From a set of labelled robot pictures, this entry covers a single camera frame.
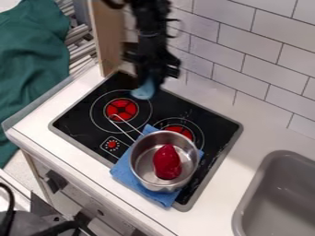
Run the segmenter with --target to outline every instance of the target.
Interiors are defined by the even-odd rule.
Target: metal sink
[[[241,199],[232,227],[237,236],[314,236],[315,162],[289,151],[269,154]]]

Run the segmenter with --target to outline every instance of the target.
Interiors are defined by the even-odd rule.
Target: stove top
[[[112,167],[139,134],[114,114],[142,131],[146,124],[187,136],[204,152],[191,181],[181,190],[174,207],[187,211],[204,190],[241,133],[241,125],[187,100],[161,90],[151,100],[130,95],[135,80],[118,72],[95,88],[50,124],[66,141]]]

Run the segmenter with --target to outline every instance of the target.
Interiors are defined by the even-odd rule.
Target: white tile wall
[[[307,76],[248,55],[243,73],[298,94],[302,93],[308,81]]]
[[[185,11],[193,11],[193,0],[173,0],[173,5]]]
[[[204,77],[211,77],[213,68],[212,62],[176,48],[169,48],[169,50],[181,59],[183,68],[193,71]]]
[[[184,27],[169,23],[171,34],[183,31],[169,50],[188,70],[187,85],[172,80],[175,90],[315,138],[315,0],[172,2],[169,17]]]
[[[315,100],[315,79],[310,78],[308,85],[305,88],[304,94],[305,97]]]
[[[179,35],[179,37],[177,38],[169,39],[169,45],[172,45],[187,52],[189,51],[191,37],[189,33],[179,31],[178,29],[169,28],[169,35]]]
[[[291,112],[315,120],[315,101],[303,98],[292,92],[271,86],[267,101]]]
[[[285,45],[280,56],[279,64],[315,77],[315,53]]]
[[[227,25],[221,26],[218,42],[227,47],[260,57],[273,63],[276,62],[282,46],[278,41],[272,41]]]
[[[258,10],[253,32],[315,52],[315,27]]]
[[[192,36],[191,53],[235,70],[241,69],[244,58],[243,53],[194,36]]]
[[[289,129],[301,133],[302,135],[315,138],[315,122],[299,115],[293,116]]]
[[[182,26],[183,31],[194,34],[209,41],[216,41],[219,23],[211,19],[202,18],[192,13],[181,11],[179,9],[173,9],[169,16],[170,18],[177,18],[181,20],[179,22],[169,23],[173,28],[180,28]]]
[[[287,17],[292,16],[296,1],[297,0],[234,0],[234,2],[254,6]]]
[[[264,120],[277,123],[283,127],[287,127],[292,116],[292,112],[275,107],[263,100],[255,99],[239,91],[234,105],[237,109],[242,110],[242,112],[252,117],[252,119],[263,118]]]
[[[310,24],[315,24],[315,1],[298,0],[297,8],[293,18],[299,19]]]
[[[236,90],[227,86],[216,83],[205,77],[196,75],[195,73],[188,72],[187,85],[204,93],[208,96],[208,99],[224,100],[228,104],[232,105],[235,97]]]
[[[215,65],[213,79],[259,99],[263,99],[265,97],[268,89],[267,83],[245,76],[221,65]]]
[[[195,0],[194,2],[195,14],[245,30],[251,28],[254,11],[254,8],[228,0]]]

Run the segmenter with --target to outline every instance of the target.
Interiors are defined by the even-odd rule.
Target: white subway tile
[[[252,56],[246,56],[243,73],[298,94],[302,93],[308,81],[307,76]]]
[[[270,103],[315,120],[315,101],[295,93],[271,86],[266,98]]]
[[[169,47],[169,51],[181,59],[183,68],[191,70],[204,77],[211,76],[213,69],[212,62],[173,47]]]
[[[192,36],[191,52],[212,62],[240,70],[244,54]]]
[[[236,90],[216,83],[205,77],[200,77],[195,73],[188,72],[187,86],[190,89],[206,94],[207,98],[223,100],[232,105]]]
[[[169,39],[169,45],[172,45],[176,48],[182,49],[184,51],[189,51],[189,43],[190,43],[190,35],[186,32],[178,31],[174,28],[169,28],[169,34],[170,35],[177,35],[179,34],[179,37]]]
[[[315,100],[315,79],[310,78],[307,87],[305,88],[304,94],[305,97]]]
[[[315,138],[315,122],[299,115],[293,116],[289,129],[294,130],[304,136]]]
[[[291,17],[296,1],[297,0],[234,0],[234,2],[275,12],[287,17]]]
[[[315,52],[315,26],[258,10],[252,31]]]
[[[179,9],[173,9],[169,16],[170,18],[177,18],[181,20],[179,22],[170,22],[169,25],[173,28],[178,29],[183,26],[181,30],[188,33],[197,35],[201,38],[209,41],[216,41],[219,23],[211,19],[202,18],[192,13],[180,11]]]
[[[185,11],[193,11],[193,0],[172,0],[172,5],[185,10]]]
[[[285,45],[278,64],[315,77],[315,53]]]
[[[298,0],[293,18],[315,24],[315,1]]]
[[[219,43],[275,63],[281,43],[227,25],[221,25]]]
[[[255,99],[239,91],[234,106],[253,119],[255,119],[255,117],[263,118],[265,121],[279,124],[283,127],[287,127],[292,116],[292,112],[275,107],[274,105]]]
[[[268,89],[267,83],[253,77],[245,76],[234,70],[227,69],[221,65],[215,65],[213,79],[259,99],[264,99]]]
[[[227,0],[196,0],[194,3],[194,13],[249,30],[254,15],[254,8]]]

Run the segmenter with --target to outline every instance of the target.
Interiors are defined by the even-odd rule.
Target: green towel
[[[69,25],[53,0],[22,0],[0,14],[0,123],[68,77]],[[17,149],[0,127],[0,168]]]

